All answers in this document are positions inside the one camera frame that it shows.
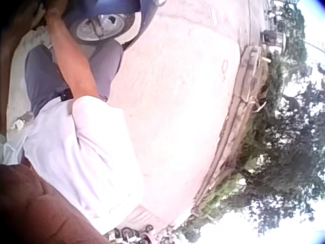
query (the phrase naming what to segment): man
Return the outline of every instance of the man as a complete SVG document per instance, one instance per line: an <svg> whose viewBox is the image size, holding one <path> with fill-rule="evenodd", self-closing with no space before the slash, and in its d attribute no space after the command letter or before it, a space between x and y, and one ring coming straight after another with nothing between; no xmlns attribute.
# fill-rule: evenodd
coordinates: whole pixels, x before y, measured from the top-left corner
<svg viewBox="0 0 325 244"><path fill-rule="evenodd" d="M132 212L143 195L143 179L123 111L108 106L110 83L123 49L115 40L98 46L89 59L70 35L61 16L67 0L50 1L46 21L58 67L43 45L25 63L32 127L5 163L31 164L100 233Z"/></svg>

